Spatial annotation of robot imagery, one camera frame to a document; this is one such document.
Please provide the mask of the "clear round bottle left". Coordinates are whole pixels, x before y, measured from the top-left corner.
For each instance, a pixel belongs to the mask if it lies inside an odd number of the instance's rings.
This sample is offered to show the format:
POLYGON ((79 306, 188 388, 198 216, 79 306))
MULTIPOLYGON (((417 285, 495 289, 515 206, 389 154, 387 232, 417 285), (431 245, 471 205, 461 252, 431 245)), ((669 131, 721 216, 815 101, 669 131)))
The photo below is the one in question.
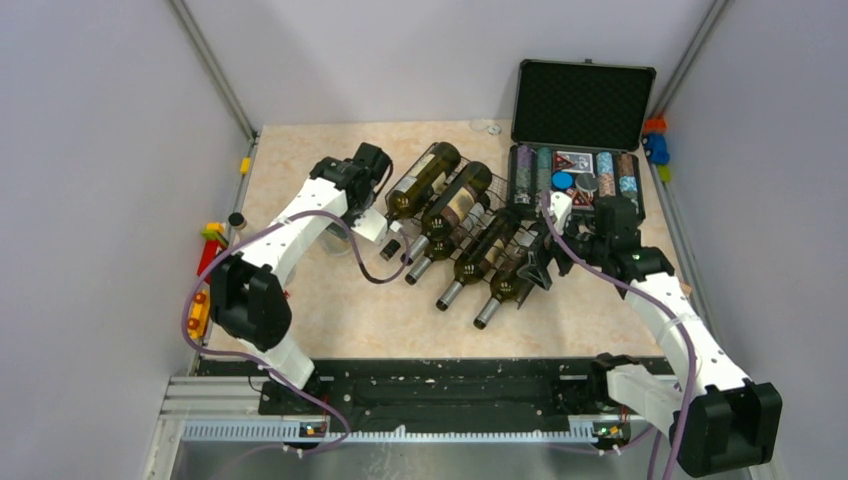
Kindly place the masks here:
POLYGON ((227 221, 233 233, 234 241, 242 242, 254 233, 252 225, 241 212, 231 213, 227 221))

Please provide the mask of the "clear tall glass bottle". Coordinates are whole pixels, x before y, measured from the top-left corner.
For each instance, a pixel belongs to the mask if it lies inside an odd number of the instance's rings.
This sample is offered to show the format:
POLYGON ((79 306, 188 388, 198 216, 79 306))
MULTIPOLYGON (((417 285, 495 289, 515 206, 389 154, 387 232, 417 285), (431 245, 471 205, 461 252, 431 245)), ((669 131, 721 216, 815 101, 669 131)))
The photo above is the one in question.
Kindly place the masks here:
POLYGON ((335 222, 330 222, 321 232, 318 243, 328 256, 339 257, 352 252, 351 235, 335 222))

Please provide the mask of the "small clear glass lid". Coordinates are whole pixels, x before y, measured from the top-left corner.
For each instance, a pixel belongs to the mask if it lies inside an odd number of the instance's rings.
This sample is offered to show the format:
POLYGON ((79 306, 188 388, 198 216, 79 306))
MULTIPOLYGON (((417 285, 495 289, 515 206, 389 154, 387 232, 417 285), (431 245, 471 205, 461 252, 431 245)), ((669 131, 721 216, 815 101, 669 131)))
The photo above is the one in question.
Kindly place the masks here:
POLYGON ((499 124, 491 119, 472 119, 468 126, 474 132, 484 132, 493 136, 498 136, 502 131, 499 124))

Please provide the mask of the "green wine bottle back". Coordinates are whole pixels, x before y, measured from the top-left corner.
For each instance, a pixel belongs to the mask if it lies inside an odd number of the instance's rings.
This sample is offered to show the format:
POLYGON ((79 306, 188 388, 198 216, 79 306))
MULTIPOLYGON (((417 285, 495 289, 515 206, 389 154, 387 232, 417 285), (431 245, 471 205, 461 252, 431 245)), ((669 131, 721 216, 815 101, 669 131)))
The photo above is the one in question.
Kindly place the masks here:
POLYGON ((540 242, 544 242, 548 247, 547 237, 548 230, 539 221, 516 235, 515 245, 506 252, 505 259, 490 281, 490 298, 474 319, 473 326, 475 328, 485 329, 500 306, 505 303, 515 302, 518 308, 521 308, 531 290, 536 286, 519 278, 516 270, 524 250, 540 242))

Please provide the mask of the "black poker chip case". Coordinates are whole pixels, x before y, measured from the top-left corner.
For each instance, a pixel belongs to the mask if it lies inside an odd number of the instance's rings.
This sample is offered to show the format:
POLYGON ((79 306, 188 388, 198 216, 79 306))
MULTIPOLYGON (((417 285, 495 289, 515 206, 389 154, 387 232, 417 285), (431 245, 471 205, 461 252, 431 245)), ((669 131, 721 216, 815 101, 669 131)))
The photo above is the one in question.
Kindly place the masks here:
POLYGON ((645 220, 639 162, 642 123, 656 78, 647 66, 520 62, 509 150, 506 205, 524 220, 537 217, 545 187, 573 196, 572 212, 595 211, 597 189, 584 193, 577 178, 612 181, 609 193, 630 200, 645 220))

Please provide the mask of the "green wine bottle front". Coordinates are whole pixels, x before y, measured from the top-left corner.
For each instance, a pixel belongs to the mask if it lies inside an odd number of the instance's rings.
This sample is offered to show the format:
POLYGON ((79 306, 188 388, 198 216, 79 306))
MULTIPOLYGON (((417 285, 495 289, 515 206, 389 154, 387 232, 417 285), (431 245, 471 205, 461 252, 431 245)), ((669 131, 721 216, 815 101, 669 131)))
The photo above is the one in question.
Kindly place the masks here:
POLYGON ((428 245, 421 258, 405 275, 404 280, 406 283, 415 285, 434 263, 450 259, 461 245, 461 242, 462 240, 459 237, 451 235, 428 245))

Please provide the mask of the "blue orange toy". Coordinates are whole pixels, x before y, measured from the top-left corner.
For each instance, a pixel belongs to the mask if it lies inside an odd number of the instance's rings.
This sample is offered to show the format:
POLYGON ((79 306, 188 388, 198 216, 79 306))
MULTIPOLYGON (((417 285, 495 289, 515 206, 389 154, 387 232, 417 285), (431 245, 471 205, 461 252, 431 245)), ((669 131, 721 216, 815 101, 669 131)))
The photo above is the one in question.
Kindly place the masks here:
POLYGON ((643 126, 642 146, 646 159, 656 166, 662 183, 669 183, 672 174, 669 168, 670 153, 665 133, 667 124, 663 118, 647 119, 643 126))

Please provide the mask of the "dark bottle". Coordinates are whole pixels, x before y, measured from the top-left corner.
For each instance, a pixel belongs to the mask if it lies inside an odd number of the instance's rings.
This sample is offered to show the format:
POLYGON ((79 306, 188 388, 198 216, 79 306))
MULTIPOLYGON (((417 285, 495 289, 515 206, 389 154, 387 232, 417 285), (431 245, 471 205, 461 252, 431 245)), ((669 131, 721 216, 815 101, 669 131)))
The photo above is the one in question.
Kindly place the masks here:
POLYGON ((436 143, 389 193, 386 201, 387 221, 392 223, 414 217, 460 161, 461 155, 453 144, 436 143))

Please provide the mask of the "black wire wine rack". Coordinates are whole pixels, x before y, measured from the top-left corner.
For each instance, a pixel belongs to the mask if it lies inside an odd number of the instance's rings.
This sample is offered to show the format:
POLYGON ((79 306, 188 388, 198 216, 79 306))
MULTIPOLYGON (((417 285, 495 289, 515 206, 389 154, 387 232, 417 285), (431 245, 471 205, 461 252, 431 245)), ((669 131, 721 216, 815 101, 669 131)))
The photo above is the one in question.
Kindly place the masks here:
MULTIPOLYGON (((454 178, 455 178, 455 177, 456 177, 456 176, 460 173, 460 171, 463 169, 463 167, 464 167, 465 165, 467 165, 468 163, 465 163, 465 162, 462 160, 462 156, 461 156, 460 164, 459 164, 459 165, 456 167, 456 169, 455 169, 455 170, 454 170, 454 171, 453 171, 453 172, 452 172, 452 173, 448 176, 448 178, 446 179, 446 181, 444 182, 444 184, 443 184, 443 185, 441 185, 441 186, 440 186, 440 187, 439 187, 439 188, 435 191, 434 195, 433 195, 433 196, 432 196, 432 197, 431 197, 431 198, 427 201, 427 203, 423 206, 423 208, 422 208, 422 209, 421 209, 421 210, 420 210, 420 211, 419 211, 419 212, 418 212, 418 213, 417 213, 414 217, 412 217, 412 218, 407 218, 407 219, 418 218, 418 219, 420 220, 420 228, 421 228, 421 218, 422 218, 422 215, 423 215, 423 214, 425 213, 425 211, 426 211, 427 209, 429 209, 429 208, 430 208, 430 206, 431 206, 431 205, 432 205, 432 204, 433 204, 433 203, 434 203, 434 202, 435 202, 435 201, 436 201, 436 200, 437 200, 437 199, 438 199, 438 198, 439 198, 439 197, 440 197, 440 196, 444 193, 444 191, 445 191, 445 189, 448 187, 448 185, 449 185, 449 184, 450 184, 450 183, 454 180, 454 178)), ((460 252, 460 254, 461 254, 461 253, 465 250, 465 248, 469 245, 469 243, 471 242, 472 238, 473 238, 473 237, 475 237, 475 236, 478 234, 478 232, 479 232, 479 231, 483 230, 483 229, 484 229, 484 228, 488 225, 488 223, 489 223, 489 222, 491 221, 491 219, 493 218, 493 216, 494 216, 495 212, 497 211, 497 210, 496 210, 496 211, 494 211, 492 214, 488 214, 488 213, 487 213, 487 209, 488 209, 488 208, 489 208, 489 197, 488 197, 488 194, 487 194, 487 191, 486 191, 486 193, 485 193, 485 194, 481 197, 481 199, 480 199, 480 200, 479 200, 479 201, 478 201, 478 202, 474 205, 474 207, 471 209, 471 211, 470 211, 470 213, 469 213, 468 217, 467 217, 467 218, 466 218, 463 222, 461 222, 461 223, 460 223, 460 225, 459 225, 459 226, 458 226, 458 227, 457 227, 457 228, 456 228, 456 229, 455 229, 455 230, 454 230, 451 234, 449 234, 449 235, 448 235, 448 236, 455 235, 455 236, 459 237, 459 238, 462 240, 461 245, 460 245, 460 246, 459 246, 459 248, 456 250, 456 251, 459 251, 459 252, 460 252)), ((414 262, 410 265, 411 267, 412 267, 412 266, 413 266, 413 265, 414 265, 414 264, 415 264, 415 263, 416 263, 416 262, 417 262, 417 261, 421 258, 421 256, 422 256, 422 254, 423 254, 423 253, 424 253, 424 251, 423 251, 423 252, 422 252, 422 253, 421 253, 421 254, 420 254, 420 255, 419 255, 419 256, 418 256, 418 257, 414 260, 414 262)))

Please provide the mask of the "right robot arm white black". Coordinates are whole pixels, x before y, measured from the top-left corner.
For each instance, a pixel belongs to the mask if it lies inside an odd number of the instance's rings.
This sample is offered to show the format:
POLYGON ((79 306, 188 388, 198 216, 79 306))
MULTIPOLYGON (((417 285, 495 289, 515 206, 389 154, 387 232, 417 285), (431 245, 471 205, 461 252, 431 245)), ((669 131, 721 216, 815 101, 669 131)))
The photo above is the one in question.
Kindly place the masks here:
POLYGON ((636 206, 626 197, 602 197, 586 231, 571 213, 570 196, 541 196, 544 249, 563 269, 576 265, 615 286, 678 382, 666 384, 624 355, 599 356, 586 385, 589 404, 600 412, 626 406, 666 438, 664 478, 676 467, 701 478, 769 463, 783 409, 780 393, 769 382, 755 382, 724 352, 664 252, 643 245, 636 206))

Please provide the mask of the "green wine bottle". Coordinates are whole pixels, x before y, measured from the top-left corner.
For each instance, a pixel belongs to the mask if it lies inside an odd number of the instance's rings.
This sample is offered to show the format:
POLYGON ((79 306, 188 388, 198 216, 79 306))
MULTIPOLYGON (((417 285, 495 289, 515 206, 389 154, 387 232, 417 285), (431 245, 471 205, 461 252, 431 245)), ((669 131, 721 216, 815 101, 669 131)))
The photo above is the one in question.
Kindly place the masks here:
POLYGON ((519 278, 516 270, 524 250, 540 242, 544 242, 548 247, 547 237, 548 230, 539 221, 516 235, 515 245, 506 252, 505 259, 490 281, 490 298, 474 319, 473 326, 475 328, 485 329, 500 306, 505 303, 515 302, 518 308, 521 308, 531 290, 536 286, 519 278))
POLYGON ((453 280, 436 301, 436 308, 446 311, 466 286, 482 281, 520 226, 521 217, 516 211, 506 207, 497 210, 455 261, 453 280))
POLYGON ((405 275, 404 280, 406 283, 415 285, 434 263, 450 259, 461 245, 461 242, 462 240, 459 237, 451 235, 428 245, 421 258, 405 275))
POLYGON ((403 263, 411 265, 427 246, 451 234, 486 193, 492 179, 492 172, 485 164, 472 161, 465 165, 422 215, 421 233, 402 254, 403 263))

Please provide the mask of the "yellow toy car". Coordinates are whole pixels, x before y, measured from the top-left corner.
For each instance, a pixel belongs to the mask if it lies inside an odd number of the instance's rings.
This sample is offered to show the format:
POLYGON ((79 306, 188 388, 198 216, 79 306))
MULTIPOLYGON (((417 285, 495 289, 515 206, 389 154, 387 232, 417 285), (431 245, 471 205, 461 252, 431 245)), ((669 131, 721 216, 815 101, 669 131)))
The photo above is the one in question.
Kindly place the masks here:
POLYGON ((200 340, 206 334, 210 317, 210 296, 207 290, 194 294, 187 314, 186 332, 192 340, 200 340))

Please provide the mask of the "red toy block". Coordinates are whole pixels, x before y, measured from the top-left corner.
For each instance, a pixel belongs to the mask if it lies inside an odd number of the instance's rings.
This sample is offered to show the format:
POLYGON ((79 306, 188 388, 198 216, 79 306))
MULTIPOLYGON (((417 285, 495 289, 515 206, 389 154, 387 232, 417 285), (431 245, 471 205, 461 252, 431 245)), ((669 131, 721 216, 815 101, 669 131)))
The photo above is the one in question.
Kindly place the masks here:
POLYGON ((198 276, 203 273, 221 251, 229 246, 229 241, 225 233, 224 225, 219 222, 207 223, 201 229, 200 235, 204 240, 204 246, 196 270, 198 276))

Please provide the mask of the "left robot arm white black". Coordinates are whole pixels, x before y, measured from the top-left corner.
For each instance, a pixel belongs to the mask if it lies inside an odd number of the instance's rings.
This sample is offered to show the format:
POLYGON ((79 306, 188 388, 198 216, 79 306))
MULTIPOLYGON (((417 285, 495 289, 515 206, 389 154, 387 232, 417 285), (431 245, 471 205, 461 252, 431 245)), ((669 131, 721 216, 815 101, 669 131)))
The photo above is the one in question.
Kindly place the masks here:
POLYGON ((211 271, 213 322, 239 340, 253 360, 287 381, 282 398, 297 413, 317 407, 321 388, 310 379, 313 361, 289 331, 292 312, 284 283, 331 224, 349 239, 374 244, 385 239, 388 223, 373 203, 392 166, 382 149, 368 143, 350 159, 322 159, 265 233, 225 254, 211 271))

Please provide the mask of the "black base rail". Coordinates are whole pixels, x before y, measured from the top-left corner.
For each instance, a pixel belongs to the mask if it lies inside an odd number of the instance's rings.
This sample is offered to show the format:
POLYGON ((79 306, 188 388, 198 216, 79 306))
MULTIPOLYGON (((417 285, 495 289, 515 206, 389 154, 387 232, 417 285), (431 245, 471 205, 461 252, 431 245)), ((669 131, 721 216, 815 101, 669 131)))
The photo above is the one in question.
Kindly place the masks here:
POLYGON ((203 360, 203 377, 245 376, 263 417, 305 421, 303 438, 352 434, 551 434, 621 440, 636 414, 595 396, 592 359, 324 359, 302 395, 246 361, 203 360))

